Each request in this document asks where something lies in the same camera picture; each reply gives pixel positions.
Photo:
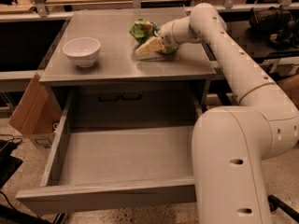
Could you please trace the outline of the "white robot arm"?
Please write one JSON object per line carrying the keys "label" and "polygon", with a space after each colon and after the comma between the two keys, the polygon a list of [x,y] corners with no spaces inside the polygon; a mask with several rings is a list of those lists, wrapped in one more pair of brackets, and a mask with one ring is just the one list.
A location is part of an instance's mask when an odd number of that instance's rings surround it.
{"label": "white robot arm", "polygon": [[292,100],[228,35],[207,3],[164,24],[138,56],[185,43],[207,43],[236,99],[196,121],[192,168],[200,224],[272,224],[262,161],[299,140],[299,112]]}

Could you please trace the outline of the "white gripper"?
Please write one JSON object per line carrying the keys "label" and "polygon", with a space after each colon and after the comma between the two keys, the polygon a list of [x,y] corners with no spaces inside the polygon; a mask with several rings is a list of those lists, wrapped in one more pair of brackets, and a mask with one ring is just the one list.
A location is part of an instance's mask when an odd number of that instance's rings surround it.
{"label": "white gripper", "polygon": [[158,36],[153,36],[135,50],[137,56],[146,56],[152,52],[162,51],[164,46],[170,48],[175,45],[172,33],[172,22],[161,25]]}

